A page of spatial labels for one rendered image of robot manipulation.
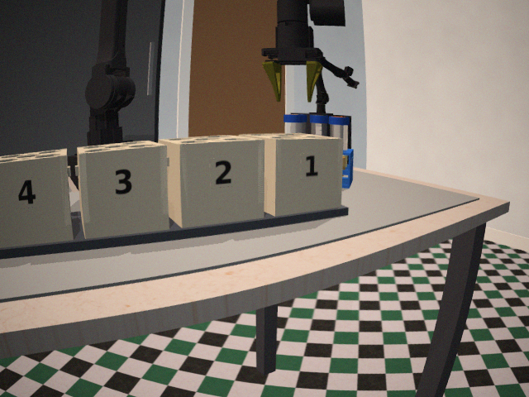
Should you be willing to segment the blue sample tube rack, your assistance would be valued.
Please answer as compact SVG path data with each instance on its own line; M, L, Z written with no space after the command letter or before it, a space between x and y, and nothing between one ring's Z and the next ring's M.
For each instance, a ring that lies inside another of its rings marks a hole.
M347 165L346 170L343 170L342 172L343 175L348 175L348 178L347 177L342 178L342 188L349 189L353 181L353 170L352 169L353 169L354 149L346 150L346 152L343 152L343 155L349 156L349 164Z

